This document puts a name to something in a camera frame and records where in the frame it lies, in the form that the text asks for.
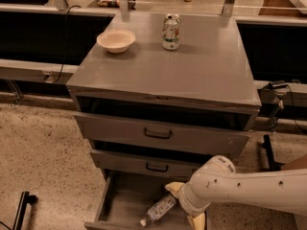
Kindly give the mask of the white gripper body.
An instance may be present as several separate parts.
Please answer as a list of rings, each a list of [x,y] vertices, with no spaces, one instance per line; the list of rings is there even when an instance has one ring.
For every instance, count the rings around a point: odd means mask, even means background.
[[[178,190],[178,200],[181,208],[190,216],[196,217],[205,212],[210,202],[201,199],[192,192],[188,183],[183,184]]]

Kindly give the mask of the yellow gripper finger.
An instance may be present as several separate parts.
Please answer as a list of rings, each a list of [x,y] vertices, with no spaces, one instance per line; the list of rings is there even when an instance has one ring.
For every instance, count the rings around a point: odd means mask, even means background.
[[[174,197],[178,198],[179,189],[184,185],[183,182],[171,182],[164,186],[164,188]]]
[[[197,216],[188,215],[187,219],[190,223],[192,230],[204,230],[205,229],[205,213],[201,213]]]

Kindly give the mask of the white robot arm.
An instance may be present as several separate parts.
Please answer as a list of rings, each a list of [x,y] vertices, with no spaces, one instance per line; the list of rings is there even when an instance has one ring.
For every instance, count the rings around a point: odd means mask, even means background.
[[[307,170],[238,173],[222,155],[210,158],[190,179],[165,186],[187,214],[193,230],[204,230],[212,202],[241,203],[307,216]]]

